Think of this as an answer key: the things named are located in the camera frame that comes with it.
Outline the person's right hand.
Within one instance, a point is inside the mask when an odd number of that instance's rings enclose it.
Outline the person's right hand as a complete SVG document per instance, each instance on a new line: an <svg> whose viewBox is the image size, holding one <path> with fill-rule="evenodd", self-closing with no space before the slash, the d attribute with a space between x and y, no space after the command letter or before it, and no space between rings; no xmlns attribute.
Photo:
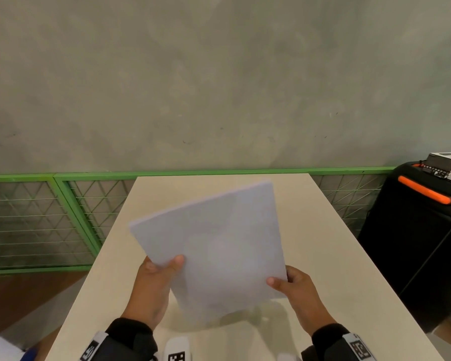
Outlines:
<svg viewBox="0 0 451 361"><path fill-rule="evenodd" d="M309 336L320 328L337 323L319 297L311 277L299 269L286 266L287 279L297 279L299 294L296 298L287 298L301 327Z"/></svg>

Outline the person's left hand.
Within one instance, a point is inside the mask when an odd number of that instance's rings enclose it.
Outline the person's left hand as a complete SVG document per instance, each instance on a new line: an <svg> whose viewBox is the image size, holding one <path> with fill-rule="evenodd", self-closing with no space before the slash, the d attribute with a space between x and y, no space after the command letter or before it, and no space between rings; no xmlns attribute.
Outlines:
<svg viewBox="0 0 451 361"><path fill-rule="evenodd" d="M143 322L151 330L155 330L166 313L171 283L175 277L164 278L147 274L143 261L138 268L131 296L121 317Z"/></svg>

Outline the white paper sheet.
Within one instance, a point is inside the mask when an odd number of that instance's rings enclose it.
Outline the white paper sheet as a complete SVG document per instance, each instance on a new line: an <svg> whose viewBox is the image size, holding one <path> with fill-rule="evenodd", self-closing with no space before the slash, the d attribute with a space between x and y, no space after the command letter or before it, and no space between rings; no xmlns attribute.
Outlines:
<svg viewBox="0 0 451 361"><path fill-rule="evenodd" d="M154 264L185 257L171 291L191 322L285 298L266 283L287 279L272 182L192 201L129 227Z"/></svg>

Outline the person's right forearm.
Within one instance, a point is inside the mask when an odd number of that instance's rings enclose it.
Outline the person's right forearm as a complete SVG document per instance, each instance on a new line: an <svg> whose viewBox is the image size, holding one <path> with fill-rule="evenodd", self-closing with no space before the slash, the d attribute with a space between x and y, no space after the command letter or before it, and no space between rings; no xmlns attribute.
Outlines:
<svg viewBox="0 0 451 361"><path fill-rule="evenodd" d="M357 361L343 339L351 333L339 323L326 325L312 335L313 345L301 352L302 361Z"/></svg>

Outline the person's left forearm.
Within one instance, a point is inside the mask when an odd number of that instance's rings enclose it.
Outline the person's left forearm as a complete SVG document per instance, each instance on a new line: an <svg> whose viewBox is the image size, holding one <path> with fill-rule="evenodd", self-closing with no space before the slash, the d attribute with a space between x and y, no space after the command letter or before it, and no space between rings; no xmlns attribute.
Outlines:
<svg viewBox="0 0 451 361"><path fill-rule="evenodd" d="M108 336L91 361L158 361L153 332L143 322L120 317L104 332Z"/></svg>

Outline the white marker tag wrist band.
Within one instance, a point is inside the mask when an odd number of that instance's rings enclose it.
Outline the white marker tag wrist band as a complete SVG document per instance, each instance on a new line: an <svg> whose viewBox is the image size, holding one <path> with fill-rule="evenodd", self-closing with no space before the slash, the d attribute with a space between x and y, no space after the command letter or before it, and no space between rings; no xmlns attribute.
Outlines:
<svg viewBox="0 0 451 361"><path fill-rule="evenodd" d="M98 331L80 356L79 361L91 361L107 336L108 334L106 332Z"/></svg>
<svg viewBox="0 0 451 361"><path fill-rule="evenodd" d="M343 339L352 350L357 361L377 361L359 335L348 333L343 335Z"/></svg>

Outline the black and white box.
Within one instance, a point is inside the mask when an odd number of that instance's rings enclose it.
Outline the black and white box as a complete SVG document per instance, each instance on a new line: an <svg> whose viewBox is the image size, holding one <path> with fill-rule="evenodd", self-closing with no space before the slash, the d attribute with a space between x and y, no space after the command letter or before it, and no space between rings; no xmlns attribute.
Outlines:
<svg viewBox="0 0 451 361"><path fill-rule="evenodd" d="M451 152L432 152L425 160L419 161L413 166L451 182Z"/></svg>

